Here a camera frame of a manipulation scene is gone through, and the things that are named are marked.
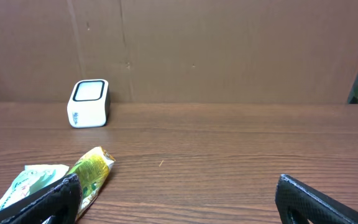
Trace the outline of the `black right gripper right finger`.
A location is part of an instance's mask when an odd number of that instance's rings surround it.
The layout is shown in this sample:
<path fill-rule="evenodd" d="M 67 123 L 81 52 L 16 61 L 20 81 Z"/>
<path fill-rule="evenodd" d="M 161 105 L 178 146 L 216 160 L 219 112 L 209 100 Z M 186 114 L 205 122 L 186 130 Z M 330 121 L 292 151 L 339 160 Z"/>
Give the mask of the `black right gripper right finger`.
<path fill-rule="evenodd" d="M 278 180 L 275 203 L 282 223 L 358 223 L 357 211 L 287 174 Z"/>

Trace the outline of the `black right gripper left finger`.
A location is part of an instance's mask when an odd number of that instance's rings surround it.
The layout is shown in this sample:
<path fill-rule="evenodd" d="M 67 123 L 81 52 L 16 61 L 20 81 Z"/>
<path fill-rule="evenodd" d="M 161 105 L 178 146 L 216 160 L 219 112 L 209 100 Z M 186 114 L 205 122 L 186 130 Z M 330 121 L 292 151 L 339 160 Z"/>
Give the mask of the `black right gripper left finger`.
<path fill-rule="evenodd" d="M 74 223 L 82 201 L 79 177 L 68 174 L 0 210 L 0 224 Z"/>

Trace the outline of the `teal wipes packet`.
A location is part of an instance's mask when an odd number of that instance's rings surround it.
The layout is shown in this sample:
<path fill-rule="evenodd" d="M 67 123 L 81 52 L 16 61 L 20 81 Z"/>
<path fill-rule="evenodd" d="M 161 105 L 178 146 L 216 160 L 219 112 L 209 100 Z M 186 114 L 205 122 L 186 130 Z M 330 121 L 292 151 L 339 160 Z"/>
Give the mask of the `teal wipes packet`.
<path fill-rule="evenodd" d="M 26 165 L 0 199 L 0 210 L 61 179 L 69 167 L 63 164 Z"/>

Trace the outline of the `green snack packet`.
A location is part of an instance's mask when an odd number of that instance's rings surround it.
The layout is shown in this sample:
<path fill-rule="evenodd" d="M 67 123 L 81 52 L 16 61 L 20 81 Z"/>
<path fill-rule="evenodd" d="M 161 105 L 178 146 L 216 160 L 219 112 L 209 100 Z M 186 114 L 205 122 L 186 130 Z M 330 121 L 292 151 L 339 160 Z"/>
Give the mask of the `green snack packet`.
<path fill-rule="evenodd" d="M 68 174 L 76 174 L 78 176 L 82 189 L 82 199 L 76 220 L 98 198 L 99 192 L 108 178 L 115 161 L 115 158 L 105 149 L 97 146 L 81 156 L 68 171 Z"/>

